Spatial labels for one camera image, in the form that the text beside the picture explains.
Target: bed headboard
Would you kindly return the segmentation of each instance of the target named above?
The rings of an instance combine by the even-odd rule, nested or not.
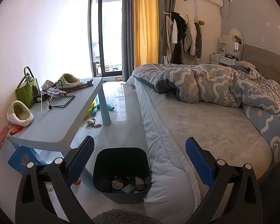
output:
[[[280,55],[244,44],[239,58],[255,65],[266,79],[273,79],[280,84]]]

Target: glossy tile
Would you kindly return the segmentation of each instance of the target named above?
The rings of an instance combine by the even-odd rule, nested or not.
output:
[[[115,107],[114,111],[109,111],[112,124],[94,129],[86,126],[87,120],[84,120],[71,144],[72,148],[76,148],[87,135],[94,138],[95,149],[86,165],[91,173],[93,173],[97,154],[106,148],[139,147],[143,149],[148,156],[145,130],[136,90],[131,90],[128,84],[122,82],[106,82],[104,83],[103,89],[107,104]],[[96,124],[102,124],[100,110],[98,110],[95,118]],[[50,152],[47,161],[53,161],[55,158],[59,157],[60,154],[61,153]],[[58,202],[57,197],[54,196],[54,194],[50,194],[50,197],[51,195],[53,196],[51,199]],[[101,193],[91,193],[83,183],[81,183],[75,195],[90,217],[94,217],[104,211],[114,208],[133,210],[145,214],[143,203],[116,204]],[[64,218],[64,213],[60,212],[60,216]]]

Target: gray rug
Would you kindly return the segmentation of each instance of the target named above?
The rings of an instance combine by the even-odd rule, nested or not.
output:
[[[134,211],[113,209],[93,219],[95,224],[162,224],[158,220]]]

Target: black trash bin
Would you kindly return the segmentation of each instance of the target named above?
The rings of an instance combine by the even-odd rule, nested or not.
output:
[[[145,189],[139,193],[114,193],[111,182],[114,176],[134,176],[145,180]],[[118,204],[136,204],[143,202],[151,184],[146,153],[137,147],[104,149],[96,157],[93,170],[94,187],[103,195]]]

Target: drawer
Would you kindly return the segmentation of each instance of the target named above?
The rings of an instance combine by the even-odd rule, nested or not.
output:
[[[235,64],[235,61],[232,60],[232,59],[228,59],[228,58],[225,58],[225,57],[220,57],[219,58],[219,62],[220,63],[223,63],[223,64],[226,64],[226,65],[234,65]]]
[[[215,54],[211,54],[211,60],[215,60],[219,62],[219,56]]]
[[[219,62],[218,62],[218,61],[215,61],[215,60],[211,60],[211,64],[213,64],[213,65],[219,65]]]

